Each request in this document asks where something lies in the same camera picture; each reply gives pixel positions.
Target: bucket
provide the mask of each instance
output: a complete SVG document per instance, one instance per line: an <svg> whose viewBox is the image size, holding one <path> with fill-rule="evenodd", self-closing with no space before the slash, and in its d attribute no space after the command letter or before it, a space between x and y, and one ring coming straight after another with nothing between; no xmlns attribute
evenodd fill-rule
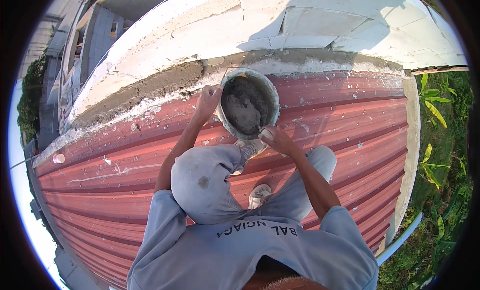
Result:
<svg viewBox="0 0 480 290"><path fill-rule="evenodd" d="M257 139L261 126L275 125L280 114L279 94L266 76L238 68L223 78L221 86L223 93L216 113L233 136Z"/></svg>
<svg viewBox="0 0 480 290"><path fill-rule="evenodd" d="M53 162L57 164L62 164L65 162L65 156L63 154L55 154L53 155Z"/></svg>

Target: white sneaker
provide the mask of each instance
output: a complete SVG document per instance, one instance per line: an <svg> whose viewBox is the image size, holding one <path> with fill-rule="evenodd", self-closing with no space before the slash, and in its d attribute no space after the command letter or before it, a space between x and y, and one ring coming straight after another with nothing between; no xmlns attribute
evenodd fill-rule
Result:
<svg viewBox="0 0 480 290"><path fill-rule="evenodd" d="M267 202L267 197L272 195L272 188L267 184L255 187L248 198L248 209L253 210Z"/></svg>
<svg viewBox="0 0 480 290"><path fill-rule="evenodd" d="M263 153L268 147L267 143L261 141L260 139L254 139L254 140L237 139L237 141L235 142L235 145L240 146L240 151L242 152L242 155L245 158L245 160L247 160L245 164L247 164L247 162L251 158L254 158L260 155L261 153ZM232 173L232 175L241 174L243 172L243 169L244 167L240 168L236 172Z"/></svg>

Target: leg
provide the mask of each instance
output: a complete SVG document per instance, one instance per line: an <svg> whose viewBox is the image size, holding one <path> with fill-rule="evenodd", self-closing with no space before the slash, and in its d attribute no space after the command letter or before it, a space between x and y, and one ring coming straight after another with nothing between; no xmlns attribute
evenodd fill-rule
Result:
<svg viewBox="0 0 480 290"><path fill-rule="evenodd" d="M308 151L307 155L308 161L324 179L330 181L337 165L333 151L326 146L318 146ZM267 199L267 202L259 207L263 216L287 217L301 222L313 209L298 170L295 170L278 192Z"/></svg>
<svg viewBox="0 0 480 290"><path fill-rule="evenodd" d="M238 145L194 147L175 160L172 193L180 207L199 224L216 224L242 217L244 210L226 181L243 163Z"/></svg>

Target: metal roof sheet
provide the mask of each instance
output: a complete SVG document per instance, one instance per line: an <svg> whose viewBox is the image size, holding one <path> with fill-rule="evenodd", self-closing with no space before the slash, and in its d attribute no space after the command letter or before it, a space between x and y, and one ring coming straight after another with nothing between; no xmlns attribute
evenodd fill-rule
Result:
<svg viewBox="0 0 480 290"><path fill-rule="evenodd" d="M332 71L269 79L283 106L277 125L304 151L318 145L334 151L338 164L331 185L375 252L389 227L404 175L408 125L402 77ZM109 284L126 288L160 166L188 124L196 98L169 101L157 113L105 127L61 149L63 164L49 160L36 168L65 238ZM235 140L211 118L195 145ZM249 161L243 174L229 179L231 192L247 208L255 185L266 183L276 191L294 169L290 158L267 149ZM312 211L303 225L317 229L320 221Z"/></svg>

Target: sleeve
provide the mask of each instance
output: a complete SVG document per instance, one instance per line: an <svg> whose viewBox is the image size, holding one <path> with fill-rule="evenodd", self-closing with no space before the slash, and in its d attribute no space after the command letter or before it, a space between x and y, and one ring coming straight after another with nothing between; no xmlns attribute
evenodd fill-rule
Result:
<svg viewBox="0 0 480 290"><path fill-rule="evenodd" d="M168 251L185 232L187 215L170 190L157 191L152 197L144 240L128 273L127 282L134 278L135 269L142 269Z"/></svg>
<svg viewBox="0 0 480 290"><path fill-rule="evenodd" d="M363 239L357 223L353 220L350 212L342 206L333 206L328 210L320 224L320 230L341 237L362 251L368 251L373 256L370 248Z"/></svg>

